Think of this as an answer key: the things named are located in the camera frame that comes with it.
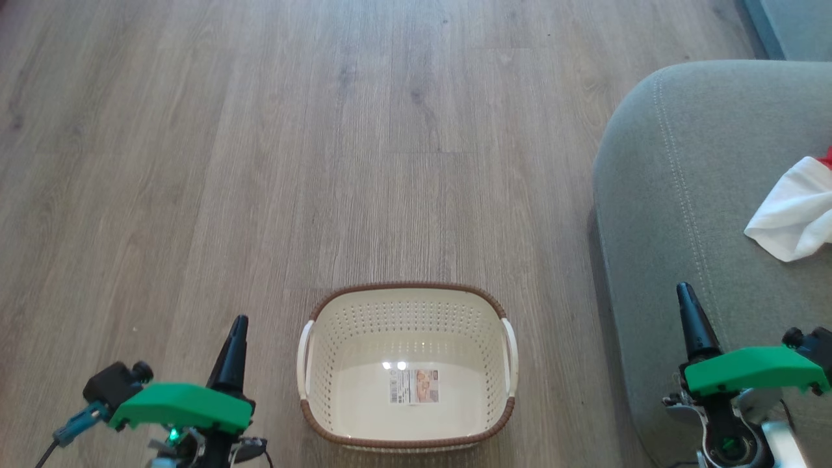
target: green plastic part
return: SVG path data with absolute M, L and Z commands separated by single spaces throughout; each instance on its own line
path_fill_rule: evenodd
M 110 427 L 122 424 L 132 429 L 140 424 L 174 427 L 217 428 L 230 434 L 249 426 L 251 405 L 245 401 L 186 383 L 155 383 L 145 387 L 118 407 Z
M 691 394 L 701 396 L 783 386 L 830 390 L 823 368 L 785 346 L 742 348 L 697 362 L 685 369 L 685 379 Z

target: red and white cloth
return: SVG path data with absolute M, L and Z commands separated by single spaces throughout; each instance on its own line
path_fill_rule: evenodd
M 804 157 L 780 178 L 745 235 L 782 261 L 832 242 L 832 147 L 824 158 Z

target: sofa stitching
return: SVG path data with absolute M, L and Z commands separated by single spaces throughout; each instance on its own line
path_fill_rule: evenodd
M 679 208 L 681 208 L 682 219 L 685 221 L 685 231 L 687 233 L 688 242 L 691 244 L 691 249 L 693 251 L 693 262 L 696 266 L 696 274 L 698 275 L 700 281 L 704 281 L 702 279 L 702 267 L 699 262 L 696 241 L 694 240 L 693 231 L 691 230 L 691 221 L 687 214 L 687 206 L 685 205 L 682 199 L 682 188 L 679 182 L 679 174 L 678 169 L 676 168 L 676 160 L 672 156 L 671 144 L 668 142 L 667 139 L 667 133 L 670 130 L 670 125 L 667 124 L 667 122 L 663 122 L 663 119 L 667 118 L 667 113 L 664 112 L 664 95 L 661 90 L 664 74 L 665 70 L 660 70 L 656 75 L 656 80 L 653 82 L 653 105 L 656 108 L 656 116 L 658 117 L 659 121 L 659 130 L 661 131 L 661 138 L 665 143 L 667 161 L 671 167 L 671 174 L 673 176 L 673 186 L 676 189 L 676 196 L 679 199 Z
M 690 213 L 690 220 L 691 220 L 691 232 L 693 234 L 693 238 L 696 241 L 696 245 L 694 247 L 694 256 L 699 257 L 701 259 L 702 264 L 702 271 L 700 273 L 700 281 L 703 283 L 707 281 L 706 285 L 706 294 L 705 294 L 705 301 L 707 310 L 713 310 L 713 316 L 716 317 L 716 321 L 719 323 L 719 329 L 724 330 L 725 328 L 722 326 L 722 317 L 719 313 L 719 308 L 716 306 L 716 299 L 714 298 L 714 283 L 711 279 L 711 273 L 708 270 L 708 262 L 705 255 L 705 247 L 702 245 L 702 239 L 699 234 L 699 227 L 696 225 L 696 214 L 693 210 L 693 203 L 691 202 L 691 193 L 687 189 L 687 184 L 685 182 L 685 173 L 682 170 L 681 166 L 681 158 L 679 156 L 679 150 L 676 148 L 676 139 L 673 137 L 673 129 L 671 128 L 670 119 L 667 118 L 667 108 L 665 106 L 665 98 L 663 94 L 663 74 L 659 78 L 658 88 L 659 88 L 659 103 L 661 105 L 661 111 L 664 116 L 665 126 L 667 127 L 667 133 L 670 136 L 671 147 L 673 149 L 673 157 L 676 159 L 676 170 L 678 171 L 679 180 L 681 182 L 681 192 L 685 195 L 685 204 L 686 210 Z M 671 157 L 670 148 L 668 148 L 668 157 Z

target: floor plank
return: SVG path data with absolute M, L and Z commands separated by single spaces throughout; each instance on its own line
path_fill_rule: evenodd
M 250 432 L 278 466 L 648 466 L 592 160 L 649 73 L 750 57 L 718 0 L 6 0 L 0 466 L 33 466 L 110 362 L 204 382 L 239 313 Z M 499 436 L 381 456 L 304 422 L 314 305 L 397 280 L 505 306 L 522 369 Z M 47 466 L 144 466 L 150 434 L 97 427 Z

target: basket handle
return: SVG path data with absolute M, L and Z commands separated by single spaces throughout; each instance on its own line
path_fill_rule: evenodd
M 301 400 L 306 400 L 306 352 L 309 350 L 310 333 L 314 320 L 310 320 L 304 327 L 303 332 L 300 333 L 300 343 L 298 344 L 298 395 Z
M 520 379 L 520 358 L 518 356 L 518 340 L 514 336 L 514 328 L 512 324 L 508 323 L 507 318 L 501 319 L 503 323 L 503 331 L 506 334 L 506 342 L 508 343 L 508 373 L 511 379 L 508 382 L 508 396 L 513 397 L 518 390 L 518 380 Z

